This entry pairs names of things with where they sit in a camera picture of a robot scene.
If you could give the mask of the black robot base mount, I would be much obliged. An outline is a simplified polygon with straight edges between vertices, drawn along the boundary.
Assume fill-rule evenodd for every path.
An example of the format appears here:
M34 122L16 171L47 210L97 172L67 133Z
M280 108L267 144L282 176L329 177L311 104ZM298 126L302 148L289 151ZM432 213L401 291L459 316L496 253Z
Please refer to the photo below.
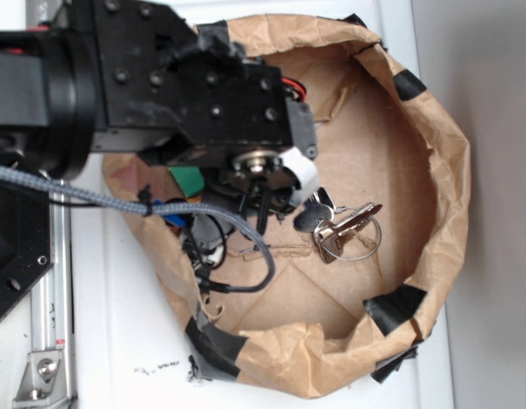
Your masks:
M0 322L52 266L46 193L0 183Z

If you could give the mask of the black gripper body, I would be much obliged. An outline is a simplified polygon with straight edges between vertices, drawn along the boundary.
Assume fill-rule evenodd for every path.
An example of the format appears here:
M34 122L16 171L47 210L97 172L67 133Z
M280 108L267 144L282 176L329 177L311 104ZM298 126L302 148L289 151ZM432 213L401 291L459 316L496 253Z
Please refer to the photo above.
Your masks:
M94 151L197 167L207 191L252 208L299 206L289 205L297 181L280 154L297 147L315 163L312 114L225 23L193 30L164 4L75 1L71 26L94 70Z

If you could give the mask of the glowing white gripper finger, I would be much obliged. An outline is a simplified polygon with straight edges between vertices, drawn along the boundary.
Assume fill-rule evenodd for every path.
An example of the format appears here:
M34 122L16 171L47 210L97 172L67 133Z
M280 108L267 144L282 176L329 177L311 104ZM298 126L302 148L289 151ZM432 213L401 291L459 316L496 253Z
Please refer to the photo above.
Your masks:
M293 173L296 185L292 189L289 205L301 205L319 188L318 170L313 161L302 154L297 147L292 147L280 154L286 170Z

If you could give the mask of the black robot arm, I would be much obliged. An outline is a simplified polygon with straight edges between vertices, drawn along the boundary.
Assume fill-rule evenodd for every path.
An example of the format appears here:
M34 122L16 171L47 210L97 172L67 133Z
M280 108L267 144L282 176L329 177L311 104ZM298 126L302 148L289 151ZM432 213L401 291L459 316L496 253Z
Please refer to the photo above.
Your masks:
M280 68L225 23L192 29L147 1L72 1L44 28L0 32L7 153L64 179L91 153L135 153L274 213L319 187L314 119Z

